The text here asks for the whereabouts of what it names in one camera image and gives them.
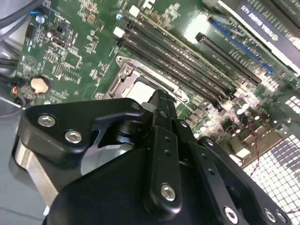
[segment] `black pcie slot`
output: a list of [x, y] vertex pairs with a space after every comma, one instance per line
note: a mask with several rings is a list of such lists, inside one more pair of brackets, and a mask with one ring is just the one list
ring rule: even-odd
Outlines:
[[205, 44], [207, 47], [209, 47], [210, 49], [212, 49], [213, 51], [215, 51], [219, 55], [221, 55], [222, 58], [224, 58], [226, 61], [228, 61], [232, 65], [234, 65], [239, 71], [241, 71], [242, 75], [250, 82], [254, 83], [255, 85], [258, 85], [259, 83], [262, 82], [261, 79], [259, 79], [255, 74], [253, 74], [247, 68], [242, 66], [239, 62], [234, 60], [229, 54], [227, 54], [222, 49], [220, 49], [218, 46], [216, 46], [207, 37], [202, 37], [200, 40], [200, 43]]

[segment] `motherboard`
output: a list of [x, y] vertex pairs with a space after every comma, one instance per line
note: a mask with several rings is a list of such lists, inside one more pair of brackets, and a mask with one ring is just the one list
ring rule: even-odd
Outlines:
[[196, 138], [238, 136], [252, 146], [253, 131], [260, 138], [275, 123], [270, 105], [298, 93], [295, 70], [201, 0], [45, 0], [37, 11], [16, 72], [28, 105], [141, 104], [163, 89]]

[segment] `chip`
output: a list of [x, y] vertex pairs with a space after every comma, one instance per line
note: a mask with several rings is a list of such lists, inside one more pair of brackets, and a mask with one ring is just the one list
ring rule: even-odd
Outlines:
[[88, 18], [86, 19], [86, 21], [89, 22], [89, 23], [94, 23], [95, 20], [96, 20], [96, 17], [95, 17], [94, 14], [89, 14]]

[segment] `gray panel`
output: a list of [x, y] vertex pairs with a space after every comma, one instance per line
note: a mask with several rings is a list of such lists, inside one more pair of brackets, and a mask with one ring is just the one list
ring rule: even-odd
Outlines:
[[0, 223], [2, 225], [41, 225], [42, 220], [0, 209]]
[[45, 209], [42, 197], [16, 181], [8, 169], [18, 121], [17, 116], [0, 120], [0, 208], [42, 219]]

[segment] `metal mesh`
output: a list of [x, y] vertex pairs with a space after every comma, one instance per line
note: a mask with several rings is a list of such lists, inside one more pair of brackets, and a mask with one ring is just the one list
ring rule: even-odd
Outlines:
[[[250, 175], [256, 161], [244, 170]], [[290, 136], [260, 156], [259, 168], [252, 179], [285, 212], [300, 208], [300, 142]], [[288, 214], [294, 225], [300, 225], [300, 212]]]

